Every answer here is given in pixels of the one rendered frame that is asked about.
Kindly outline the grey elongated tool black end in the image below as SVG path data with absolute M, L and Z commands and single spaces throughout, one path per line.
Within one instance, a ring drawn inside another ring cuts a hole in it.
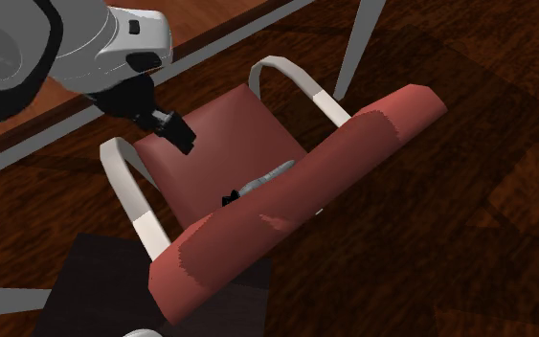
M 238 200 L 241 196 L 257 189 L 261 185 L 273 180 L 274 178 L 278 177 L 279 175 L 283 174 L 284 172 L 288 171 L 290 168 L 292 168 L 295 165 L 294 160 L 289 160 L 287 162 L 284 162 L 283 164 L 279 165 L 278 167 L 272 169 L 271 171 L 267 172 L 266 174 L 260 176 L 260 178 L 254 179 L 244 185 L 239 190 L 232 190 L 229 195 L 225 195 L 221 199 L 221 206 L 225 207 L 229 205 L 230 203 Z

